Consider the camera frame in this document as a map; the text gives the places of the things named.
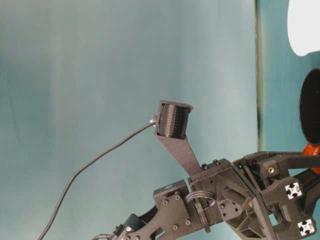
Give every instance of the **white object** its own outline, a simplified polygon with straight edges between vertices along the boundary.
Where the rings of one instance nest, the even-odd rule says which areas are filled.
[[[287,29],[295,54],[320,51],[320,0],[290,0]]]
[[[285,191],[287,192],[288,199],[294,199],[295,197],[302,196],[302,191],[300,189],[299,183],[294,182],[290,185],[285,186]]]
[[[315,232],[315,227],[311,219],[299,222],[298,227],[300,229],[301,236],[303,237],[306,236],[307,234],[313,234]]]

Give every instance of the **black cable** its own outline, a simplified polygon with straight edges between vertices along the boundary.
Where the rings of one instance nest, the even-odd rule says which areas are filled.
[[[73,181],[76,179],[76,177],[81,173],[83,172],[85,169],[87,169],[88,167],[90,167],[92,164],[94,164],[97,160],[99,160],[100,158],[102,158],[104,155],[110,153],[112,150],[115,150],[116,148],[120,147],[122,144],[124,144],[125,142],[127,142],[128,140],[130,140],[132,137],[134,137],[135,135],[141,133],[143,130],[151,127],[152,125],[155,125],[156,123],[153,121],[147,125],[145,125],[144,127],[138,129],[137,131],[133,132],[131,135],[127,136],[124,140],[122,140],[121,142],[119,142],[118,144],[108,148],[106,151],[102,152],[101,154],[99,154],[98,156],[96,156],[95,158],[93,158],[90,162],[88,162],[85,166],[83,166],[82,168],[80,168],[73,176],[72,178],[70,179],[70,181],[67,183],[67,185],[65,186],[57,204],[56,204],[56,207],[52,213],[52,216],[48,222],[48,224],[46,225],[45,229],[43,230],[43,232],[41,233],[41,235],[39,236],[38,240],[42,240],[45,235],[47,234],[47,232],[49,231],[52,223],[54,222],[56,216],[57,216],[57,213],[59,211],[59,208],[71,186],[71,184],[73,183]]]

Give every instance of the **mounting hole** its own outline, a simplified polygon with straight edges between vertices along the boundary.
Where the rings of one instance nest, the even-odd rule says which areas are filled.
[[[275,168],[274,167],[269,167],[269,169],[268,169],[268,172],[270,173],[270,174],[274,174],[275,173]]]

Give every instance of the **screw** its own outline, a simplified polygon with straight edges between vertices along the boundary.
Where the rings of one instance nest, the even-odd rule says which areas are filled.
[[[177,224],[173,225],[173,230],[177,231],[179,229],[179,226]]]
[[[270,174],[274,174],[275,173],[275,168],[274,167],[269,167],[269,169],[268,169],[268,172],[270,173]]]

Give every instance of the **bolt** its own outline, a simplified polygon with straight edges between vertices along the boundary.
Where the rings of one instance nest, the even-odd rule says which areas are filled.
[[[269,169],[268,169],[268,172],[270,173],[270,174],[274,174],[275,173],[275,168],[274,167],[269,167]]]
[[[173,225],[173,230],[177,231],[179,229],[179,226],[177,224]]]
[[[175,198],[175,200],[179,201],[180,200],[180,195],[176,193],[174,198]]]

